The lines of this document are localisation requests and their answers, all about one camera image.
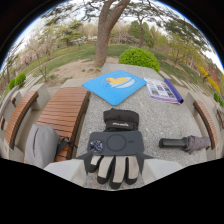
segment bush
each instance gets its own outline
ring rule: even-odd
[[[214,99],[216,102],[219,102],[221,100],[217,93],[214,93]]]
[[[26,75],[24,73],[20,73],[15,80],[15,86],[22,86],[23,82],[26,80]]]
[[[119,64],[138,65],[142,67],[152,68],[159,72],[159,62],[155,56],[144,49],[132,48],[125,50],[119,57]]]
[[[224,103],[222,102],[222,100],[220,101],[220,106],[224,107]]]
[[[11,79],[9,82],[9,89],[11,90],[15,86],[15,79]]]

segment printed booklet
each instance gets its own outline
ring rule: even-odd
[[[156,79],[144,78],[152,99],[164,102],[182,104],[184,102],[174,85],[165,78],[164,82]]]

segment tree branch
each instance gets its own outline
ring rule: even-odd
[[[116,0],[108,0],[104,3],[103,8],[100,12],[100,16],[99,16],[99,25],[101,23],[106,23],[110,7],[115,1]]]
[[[121,16],[124,9],[130,3],[130,0],[121,0],[113,9],[111,15],[107,19],[107,28],[111,30],[119,17]]]
[[[89,4],[92,8],[97,9],[97,10],[100,10],[98,7],[93,6],[93,5],[92,5],[92,2],[88,2],[88,4]]]

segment wooden bench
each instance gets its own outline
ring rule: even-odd
[[[37,98],[38,93],[36,91],[26,93],[13,111],[5,131],[5,139],[11,149],[14,148],[17,132],[27,111]]]
[[[222,112],[219,109],[217,109],[217,113],[218,113],[219,118],[221,120],[222,129],[224,129],[224,120],[223,120],[223,117],[222,117]]]
[[[194,108],[200,114],[200,116],[205,124],[205,127],[208,131],[208,134],[209,134],[209,137],[211,140],[211,147],[212,147],[212,149],[214,149],[216,147],[216,145],[218,144],[219,140],[218,140],[218,135],[217,135],[215,124],[212,120],[212,117],[209,114],[205,105],[201,101],[195,100],[193,105],[194,105]]]
[[[60,137],[74,142],[89,92],[83,87],[59,89],[48,102],[37,124],[54,128]],[[55,158],[55,162],[71,159],[73,146],[67,145]]]
[[[3,130],[4,124],[5,124],[5,118],[4,118],[3,115],[2,115],[1,120],[0,120],[0,127],[1,127],[1,130]]]

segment blue towel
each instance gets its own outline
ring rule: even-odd
[[[102,97],[112,105],[118,105],[147,82],[123,70],[101,75],[82,86]]]

